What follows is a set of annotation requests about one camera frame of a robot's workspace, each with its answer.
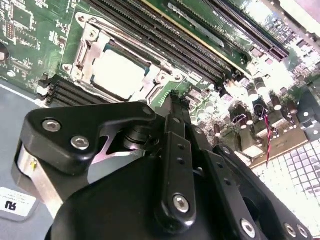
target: white grid pattern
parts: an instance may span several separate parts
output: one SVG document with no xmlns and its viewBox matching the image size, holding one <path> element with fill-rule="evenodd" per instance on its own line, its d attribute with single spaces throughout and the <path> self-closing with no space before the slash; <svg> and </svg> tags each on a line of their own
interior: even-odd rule
<svg viewBox="0 0 320 240">
<path fill-rule="evenodd" d="M 320 236 L 320 142 L 307 143 L 253 169 L 262 182 Z"/>
</svg>

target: capacitor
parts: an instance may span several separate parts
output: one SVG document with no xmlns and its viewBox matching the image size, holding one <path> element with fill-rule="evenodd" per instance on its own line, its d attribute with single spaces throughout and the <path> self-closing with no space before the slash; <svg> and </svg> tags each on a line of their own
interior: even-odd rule
<svg viewBox="0 0 320 240">
<path fill-rule="evenodd" d="M 200 120 L 203 120 L 206 118 L 206 111 L 203 108 L 200 108 L 197 113 L 198 113 L 198 118 Z"/>
<path fill-rule="evenodd" d="M 239 125 L 241 129 L 246 129 L 247 128 L 246 120 L 245 119 L 240 120 Z"/>
<path fill-rule="evenodd" d="M 257 145 L 259 148 L 262 147 L 263 145 L 263 139 L 261 137 L 258 136 L 253 136 L 253 140 L 254 140 L 254 144 Z"/>
<path fill-rule="evenodd" d="M 215 124 L 213 126 L 213 130 L 214 130 L 214 135 L 216 137 L 220 137 L 221 136 L 221 130 L 220 130 L 220 126 L 218 124 Z"/>
<path fill-rule="evenodd" d="M 220 143 L 220 139 L 217 136 L 215 136 L 213 138 L 213 146 L 218 145 L 219 143 Z"/>
<path fill-rule="evenodd" d="M 259 95 L 263 96 L 263 98 L 266 98 L 265 96 L 268 96 L 268 89 L 266 87 L 266 84 L 262 78 L 257 80 L 255 82 L 255 88 Z"/>
<path fill-rule="evenodd" d="M 208 101 L 206 104 L 205 104 L 205 111 L 208 113 L 208 114 L 213 114 L 215 112 L 215 108 L 214 108 L 214 103 L 212 101 Z"/>
<path fill-rule="evenodd" d="M 291 113 L 291 114 L 298 113 L 297 106 L 294 101 L 292 101 L 292 100 L 288 101 L 288 103 L 286 104 L 286 107 L 288 108 L 289 113 Z"/>
<path fill-rule="evenodd" d="M 253 120 L 253 118 L 252 118 L 251 112 L 247 111 L 247 112 L 245 113 L 245 115 L 246 115 L 246 118 L 245 118 L 246 124 L 249 125 L 249 126 L 251 126 L 252 124 L 254 124 L 254 120 Z"/>
<path fill-rule="evenodd" d="M 248 96 L 252 102 L 257 101 L 259 98 L 258 92 L 255 87 L 248 89 Z"/>
<path fill-rule="evenodd" d="M 274 110 L 276 110 L 276 111 L 281 110 L 282 106 L 281 106 L 280 100 L 277 96 L 271 97 L 271 102 L 272 102 Z"/>
<path fill-rule="evenodd" d="M 190 119 L 191 119 L 192 124 L 194 124 L 194 125 L 197 124 L 198 118 L 196 116 L 191 116 Z"/>
</svg>

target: sticker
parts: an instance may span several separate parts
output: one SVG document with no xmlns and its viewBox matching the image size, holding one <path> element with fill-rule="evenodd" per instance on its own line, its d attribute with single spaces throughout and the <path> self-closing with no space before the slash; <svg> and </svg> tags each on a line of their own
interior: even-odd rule
<svg viewBox="0 0 320 240">
<path fill-rule="evenodd" d="M 19 216 L 28 216 L 36 198 L 11 189 L 0 187 L 0 210 Z"/>
</svg>

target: black plastic arm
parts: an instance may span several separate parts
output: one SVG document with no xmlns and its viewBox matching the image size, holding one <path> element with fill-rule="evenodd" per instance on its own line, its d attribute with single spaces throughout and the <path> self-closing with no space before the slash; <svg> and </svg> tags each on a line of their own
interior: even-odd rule
<svg viewBox="0 0 320 240">
<path fill-rule="evenodd" d="M 170 114 L 165 119 L 160 175 L 160 201 L 155 209 L 158 222 L 169 233 L 182 233 L 196 220 L 196 197 L 191 144 L 186 139 L 179 92 L 165 100 Z"/>
<path fill-rule="evenodd" d="M 240 161 L 227 146 L 217 145 L 213 152 L 237 173 L 237 185 L 246 205 L 268 239 L 312 239 L 297 217 Z"/>
<path fill-rule="evenodd" d="M 227 239 L 267 239 L 252 219 L 225 159 L 212 152 L 207 137 L 200 128 L 191 126 L 189 134 L 193 143 L 192 157 L 198 161 L 197 164 L 203 169 L 209 184 L 212 186 L 212 193 L 216 198 L 219 198 L 217 205 L 220 205 L 220 210 L 223 212 L 226 221 L 223 228 Z"/>
<path fill-rule="evenodd" d="M 155 119 L 154 111 L 141 102 L 37 109 L 25 117 L 20 140 L 34 157 L 65 174 L 79 175 L 98 154 L 100 137 L 108 136 L 111 143 L 123 128 L 147 125 Z M 46 130 L 46 120 L 57 121 L 60 130 Z M 76 136 L 87 139 L 87 149 L 72 146 Z"/>
</svg>

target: screw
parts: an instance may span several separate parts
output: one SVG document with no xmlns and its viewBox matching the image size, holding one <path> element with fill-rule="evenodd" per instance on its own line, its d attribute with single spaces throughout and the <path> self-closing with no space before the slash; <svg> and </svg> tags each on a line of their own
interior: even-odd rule
<svg viewBox="0 0 320 240">
<path fill-rule="evenodd" d="M 198 134 L 202 134 L 202 130 L 201 130 L 200 128 L 195 127 L 194 129 L 195 129 L 195 131 L 196 131 Z"/>
<path fill-rule="evenodd" d="M 79 22 L 83 23 L 85 21 L 85 17 L 84 16 L 79 16 L 78 20 L 79 20 Z"/>
<path fill-rule="evenodd" d="M 174 77 L 174 79 L 177 80 L 177 81 L 179 81 L 181 78 L 182 78 L 182 76 L 181 76 L 180 74 L 178 74 L 178 75 L 176 75 L 176 76 Z"/>
<path fill-rule="evenodd" d="M 295 238 L 297 236 L 296 231 L 288 223 L 284 224 L 284 228 L 291 237 Z"/>
<path fill-rule="evenodd" d="M 301 233 L 301 235 L 304 236 L 307 239 L 308 238 L 307 231 L 299 224 L 297 224 L 296 227 L 298 228 L 298 230 Z"/>
<path fill-rule="evenodd" d="M 80 81 L 83 77 L 83 73 L 78 67 L 73 68 L 71 75 L 76 81 Z"/>
<path fill-rule="evenodd" d="M 156 78 L 157 83 L 162 83 L 166 79 L 167 75 L 161 72 L 158 77 Z"/>
<path fill-rule="evenodd" d="M 151 115 L 151 114 L 152 114 L 150 108 L 148 108 L 148 107 L 144 107 L 142 110 L 143 110 L 146 114 L 148 114 L 148 115 Z"/>
<path fill-rule="evenodd" d="M 175 195 L 173 197 L 173 204 L 176 209 L 181 213 L 187 213 L 189 211 L 189 203 L 184 196 Z"/>
<path fill-rule="evenodd" d="M 222 150 L 226 153 L 226 154 L 230 154 L 230 151 L 228 148 L 226 148 L 225 146 L 222 148 Z"/>
<path fill-rule="evenodd" d="M 256 231 L 254 229 L 254 226 L 252 226 L 252 224 L 248 220 L 242 218 L 241 221 L 240 221 L 240 224 L 241 224 L 241 227 L 242 227 L 243 231 L 250 238 L 254 239 L 256 237 Z"/>
<path fill-rule="evenodd" d="M 178 118 L 176 118 L 176 117 L 174 117 L 173 120 L 178 124 L 180 123 L 180 120 Z"/>
<path fill-rule="evenodd" d="M 79 150 L 86 150 L 89 147 L 89 141 L 84 136 L 74 136 L 71 139 L 71 145 Z"/>
<path fill-rule="evenodd" d="M 58 132 L 61 129 L 61 125 L 56 120 L 45 120 L 42 123 L 42 127 L 52 133 Z"/>
<path fill-rule="evenodd" d="M 95 35 L 96 35 L 96 32 L 92 30 L 92 31 L 90 32 L 90 37 L 93 38 Z"/>
</svg>

